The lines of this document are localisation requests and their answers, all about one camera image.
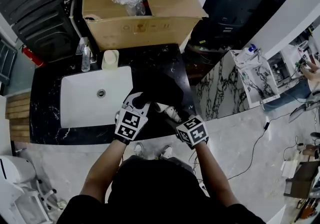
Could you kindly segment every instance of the metal rack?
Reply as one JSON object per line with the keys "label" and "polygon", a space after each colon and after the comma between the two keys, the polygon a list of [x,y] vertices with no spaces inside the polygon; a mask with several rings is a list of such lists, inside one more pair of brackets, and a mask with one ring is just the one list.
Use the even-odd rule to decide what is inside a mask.
{"label": "metal rack", "polygon": [[17,56],[17,50],[0,41],[0,82],[8,85],[10,82],[10,75]]}

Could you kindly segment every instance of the cardboard carton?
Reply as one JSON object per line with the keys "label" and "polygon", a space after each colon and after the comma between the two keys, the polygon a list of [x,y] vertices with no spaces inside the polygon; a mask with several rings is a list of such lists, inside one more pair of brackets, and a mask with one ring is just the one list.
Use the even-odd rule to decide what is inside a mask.
{"label": "cardboard carton", "polygon": [[152,16],[129,16],[112,0],[83,0],[82,16],[100,50],[181,44],[202,17],[198,0],[147,0]]}

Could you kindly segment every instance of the sink drain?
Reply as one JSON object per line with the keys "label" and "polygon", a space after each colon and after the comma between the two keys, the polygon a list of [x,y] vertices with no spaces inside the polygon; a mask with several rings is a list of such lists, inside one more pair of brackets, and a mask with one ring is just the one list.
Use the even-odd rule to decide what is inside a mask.
{"label": "sink drain", "polygon": [[98,90],[97,94],[98,98],[103,98],[104,96],[106,96],[106,91],[101,89],[101,90]]}

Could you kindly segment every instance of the black sleeve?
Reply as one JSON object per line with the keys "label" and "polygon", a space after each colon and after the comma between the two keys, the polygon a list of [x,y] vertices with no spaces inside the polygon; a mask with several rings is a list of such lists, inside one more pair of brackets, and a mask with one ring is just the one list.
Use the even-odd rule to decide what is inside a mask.
{"label": "black sleeve", "polygon": [[230,218],[231,223],[237,224],[266,224],[261,218],[254,215],[242,204],[234,204],[226,209],[227,216]]}
{"label": "black sleeve", "polygon": [[69,201],[57,224],[101,223],[104,204],[89,195],[77,195]]}

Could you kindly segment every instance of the wooden pallet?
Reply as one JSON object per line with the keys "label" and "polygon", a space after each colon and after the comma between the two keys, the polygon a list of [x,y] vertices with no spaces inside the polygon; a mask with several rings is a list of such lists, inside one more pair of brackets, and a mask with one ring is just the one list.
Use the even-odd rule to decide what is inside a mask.
{"label": "wooden pallet", "polygon": [[6,99],[5,118],[9,119],[12,141],[30,142],[30,95],[30,92],[26,92]]}

